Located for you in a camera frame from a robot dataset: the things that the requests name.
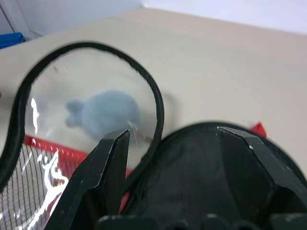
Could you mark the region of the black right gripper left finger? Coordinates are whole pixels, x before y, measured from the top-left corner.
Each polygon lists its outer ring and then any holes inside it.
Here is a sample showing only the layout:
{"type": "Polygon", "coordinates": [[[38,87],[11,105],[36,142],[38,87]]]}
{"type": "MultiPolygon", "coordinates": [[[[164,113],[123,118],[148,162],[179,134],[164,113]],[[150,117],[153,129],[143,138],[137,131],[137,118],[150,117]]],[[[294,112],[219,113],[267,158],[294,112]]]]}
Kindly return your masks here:
{"type": "Polygon", "coordinates": [[[100,218],[119,213],[129,142],[127,129],[100,140],[72,174],[47,230],[95,230],[100,218]]]}

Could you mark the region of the blue plastic bin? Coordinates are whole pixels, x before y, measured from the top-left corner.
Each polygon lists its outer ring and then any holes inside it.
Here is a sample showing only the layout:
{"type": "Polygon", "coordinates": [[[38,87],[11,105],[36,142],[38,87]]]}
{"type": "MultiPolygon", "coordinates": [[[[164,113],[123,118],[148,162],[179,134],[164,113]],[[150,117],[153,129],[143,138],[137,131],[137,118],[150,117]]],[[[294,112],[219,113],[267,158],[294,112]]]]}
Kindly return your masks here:
{"type": "Polygon", "coordinates": [[[0,35],[0,49],[14,46],[23,42],[25,42],[25,38],[20,32],[0,35]]]}

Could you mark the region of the blue white plush toy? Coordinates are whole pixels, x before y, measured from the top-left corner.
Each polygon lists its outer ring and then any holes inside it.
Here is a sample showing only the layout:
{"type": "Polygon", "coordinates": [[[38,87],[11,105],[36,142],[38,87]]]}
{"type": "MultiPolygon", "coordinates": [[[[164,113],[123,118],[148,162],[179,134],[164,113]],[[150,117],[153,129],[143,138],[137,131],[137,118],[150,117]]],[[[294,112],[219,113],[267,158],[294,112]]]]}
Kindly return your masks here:
{"type": "Polygon", "coordinates": [[[66,108],[69,112],[66,125],[81,128],[94,140],[113,131],[128,129],[141,118],[134,98],[121,91],[99,93],[85,101],[71,100],[66,108]]]}

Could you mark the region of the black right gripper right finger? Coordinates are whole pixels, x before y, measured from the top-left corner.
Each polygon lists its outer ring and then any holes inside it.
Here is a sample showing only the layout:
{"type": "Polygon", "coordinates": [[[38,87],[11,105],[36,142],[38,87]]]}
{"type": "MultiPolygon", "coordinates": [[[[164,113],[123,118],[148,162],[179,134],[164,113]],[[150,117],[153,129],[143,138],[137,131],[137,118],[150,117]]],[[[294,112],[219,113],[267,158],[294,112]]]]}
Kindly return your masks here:
{"type": "Polygon", "coordinates": [[[224,170],[236,207],[245,220],[266,223],[273,214],[307,213],[307,187],[261,139],[217,128],[224,170]]]}

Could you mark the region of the clear pouch with black trim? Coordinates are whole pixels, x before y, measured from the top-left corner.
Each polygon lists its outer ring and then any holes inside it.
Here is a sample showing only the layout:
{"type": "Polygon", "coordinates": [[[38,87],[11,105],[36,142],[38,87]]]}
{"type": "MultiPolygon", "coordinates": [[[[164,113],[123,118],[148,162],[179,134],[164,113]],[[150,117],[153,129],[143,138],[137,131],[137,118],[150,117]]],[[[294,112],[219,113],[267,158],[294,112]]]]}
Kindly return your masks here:
{"type": "Polygon", "coordinates": [[[164,102],[153,77],[132,57],[95,42],[49,52],[21,81],[0,155],[0,230],[47,230],[72,174],[101,140],[66,125],[66,103],[107,91],[132,96],[141,118],[127,129],[119,213],[100,218],[95,230],[307,230],[307,213],[273,214],[266,223],[241,217],[217,128],[259,137],[307,187],[284,151],[257,132],[225,121],[195,123],[163,137],[164,102]]]}

